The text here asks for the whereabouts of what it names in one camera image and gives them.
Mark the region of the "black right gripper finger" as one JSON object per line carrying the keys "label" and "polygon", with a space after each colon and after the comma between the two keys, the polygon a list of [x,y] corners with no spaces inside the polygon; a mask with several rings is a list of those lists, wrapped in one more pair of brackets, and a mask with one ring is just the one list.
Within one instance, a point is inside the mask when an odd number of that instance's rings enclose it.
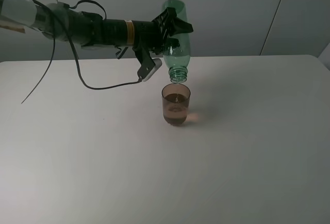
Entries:
{"label": "black right gripper finger", "polygon": [[180,47],[180,42],[176,38],[166,38],[163,41],[163,46],[162,46],[163,51],[171,51],[178,47]]}

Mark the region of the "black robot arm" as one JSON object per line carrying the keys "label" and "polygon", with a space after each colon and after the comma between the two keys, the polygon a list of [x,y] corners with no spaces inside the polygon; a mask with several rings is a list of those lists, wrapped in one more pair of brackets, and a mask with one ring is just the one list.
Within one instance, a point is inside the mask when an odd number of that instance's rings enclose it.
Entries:
{"label": "black robot arm", "polygon": [[137,71],[147,81],[161,66],[151,53],[161,54],[167,45],[179,46],[175,35],[192,33],[191,24],[166,8],[152,21],[114,20],[91,12],[74,11],[65,3],[44,5],[36,0],[1,0],[1,20],[38,29],[48,38],[79,44],[82,48],[131,47],[141,66]]}

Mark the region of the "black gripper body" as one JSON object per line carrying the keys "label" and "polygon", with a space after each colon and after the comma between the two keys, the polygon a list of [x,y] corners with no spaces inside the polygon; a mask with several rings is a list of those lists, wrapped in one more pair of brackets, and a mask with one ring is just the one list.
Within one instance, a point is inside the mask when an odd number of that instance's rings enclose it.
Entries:
{"label": "black gripper body", "polygon": [[177,17],[174,8],[168,7],[153,21],[150,27],[143,30],[138,28],[137,42],[134,43],[133,51],[141,66],[137,71],[140,79],[144,79],[148,72],[155,66],[150,53],[156,55],[163,53],[163,41],[170,38],[172,33],[172,20]]}

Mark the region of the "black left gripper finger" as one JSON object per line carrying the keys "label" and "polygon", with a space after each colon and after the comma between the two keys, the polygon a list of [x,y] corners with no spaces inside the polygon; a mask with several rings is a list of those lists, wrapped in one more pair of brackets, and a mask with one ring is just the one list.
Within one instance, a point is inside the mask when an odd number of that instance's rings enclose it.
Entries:
{"label": "black left gripper finger", "polygon": [[178,17],[172,20],[172,35],[192,33],[193,27],[190,23],[187,23]]}

